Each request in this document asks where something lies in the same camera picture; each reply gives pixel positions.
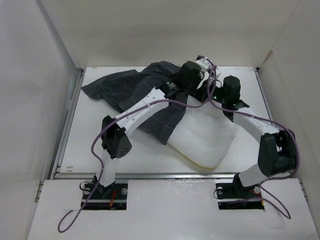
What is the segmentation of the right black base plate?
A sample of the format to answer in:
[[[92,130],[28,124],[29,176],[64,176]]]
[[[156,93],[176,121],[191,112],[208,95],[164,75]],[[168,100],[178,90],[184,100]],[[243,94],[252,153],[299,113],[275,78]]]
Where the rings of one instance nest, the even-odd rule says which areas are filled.
[[[237,188],[232,182],[216,182],[213,196],[219,210],[264,210],[261,188],[258,184]]]

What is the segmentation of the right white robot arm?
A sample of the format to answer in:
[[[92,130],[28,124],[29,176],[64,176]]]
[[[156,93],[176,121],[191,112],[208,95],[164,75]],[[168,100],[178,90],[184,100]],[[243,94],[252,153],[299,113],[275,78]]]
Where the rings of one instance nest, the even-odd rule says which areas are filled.
[[[257,163],[236,173],[229,192],[243,197],[250,190],[269,179],[285,178],[284,173],[293,175],[300,166],[300,153],[294,133],[273,120],[257,116],[252,108],[240,99],[240,80],[227,76],[221,87],[209,77],[202,90],[208,100],[221,110],[232,123],[242,127],[259,144]]]

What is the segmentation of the dark grey checked pillowcase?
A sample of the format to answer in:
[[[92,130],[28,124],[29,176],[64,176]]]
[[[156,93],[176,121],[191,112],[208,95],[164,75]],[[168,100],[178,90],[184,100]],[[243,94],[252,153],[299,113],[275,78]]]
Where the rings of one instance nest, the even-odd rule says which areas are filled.
[[[154,62],[140,72],[127,70],[103,76],[81,89],[90,99],[103,100],[112,109],[122,113],[144,98],[156,85],[168,81],[179,70],[179,66],[167,61]],[[143,122],[139,129],[166,145],[185,112],[185,106],[170,104]]]

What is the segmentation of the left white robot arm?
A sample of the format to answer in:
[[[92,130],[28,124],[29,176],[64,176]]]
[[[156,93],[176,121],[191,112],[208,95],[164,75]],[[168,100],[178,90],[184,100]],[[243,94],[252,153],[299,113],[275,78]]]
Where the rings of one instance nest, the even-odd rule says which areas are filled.
[[[205,74],[215,72],[215,66],[207,58],[187,61],[172,79],[158,83],[128,110],[114,118],[108,115],[103,119],[99,137],[102,140],[101,146],[109,154],[110,160],[101,162],[100,174],[93,179],[93,189],[99,197],[104,199],[111,195],[117,165],[113,159],[120,159],[130,152],[130,135],[143,122],[170,105],[187,108],[188,104],[182,102],[181,97],[194,94]]]

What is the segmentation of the white foam front board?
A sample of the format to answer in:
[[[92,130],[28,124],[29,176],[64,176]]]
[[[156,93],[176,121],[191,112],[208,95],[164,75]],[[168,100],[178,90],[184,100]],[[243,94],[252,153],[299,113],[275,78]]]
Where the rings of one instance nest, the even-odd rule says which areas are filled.
[[[297,179],[269,181],[263,210],[220,210],[215,182],[131,180],[126,210],[83,210],[79,180],[44,182],[31,240],[316,240]]]

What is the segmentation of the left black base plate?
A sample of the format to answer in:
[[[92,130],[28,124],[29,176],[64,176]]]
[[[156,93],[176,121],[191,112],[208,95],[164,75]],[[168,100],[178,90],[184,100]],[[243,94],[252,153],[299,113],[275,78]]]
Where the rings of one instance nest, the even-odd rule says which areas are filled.
[[[83,210],[124,211],[127,209],[128,183],[115,182],[101,194],[96,189]]]

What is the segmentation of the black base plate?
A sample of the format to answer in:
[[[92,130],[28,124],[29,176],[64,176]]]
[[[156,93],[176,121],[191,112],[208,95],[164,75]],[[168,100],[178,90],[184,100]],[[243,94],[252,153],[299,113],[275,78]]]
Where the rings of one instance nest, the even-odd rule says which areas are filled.
[[[127,209],[128,183],[115,182],[101,194],[96,189],[83,210],[124,211]]]
[[[258,184],[237,188],[232,182],[216,182],[213,196],[219,210],[264,210],[261,188]]]

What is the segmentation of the aluminium front rail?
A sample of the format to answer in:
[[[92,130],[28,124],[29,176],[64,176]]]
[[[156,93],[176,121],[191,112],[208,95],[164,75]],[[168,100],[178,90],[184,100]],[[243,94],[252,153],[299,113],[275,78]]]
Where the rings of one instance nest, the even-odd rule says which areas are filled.
[[[100,172],[89,173],[62,173],[56,171],[51,173],[49,180],[90,180]],[[182,179],[232,179],[234,172],[223,173],[116,173],[118,180],[182,180]]]

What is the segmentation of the white pillow yellow edge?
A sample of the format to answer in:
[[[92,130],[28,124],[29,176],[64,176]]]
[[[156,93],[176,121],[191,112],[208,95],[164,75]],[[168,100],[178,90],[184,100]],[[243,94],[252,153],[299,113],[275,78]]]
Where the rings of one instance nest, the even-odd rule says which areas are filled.
[[[239,126],[210,102],[186,108],[167,143],[205,169],[218,167],[227,155]]]

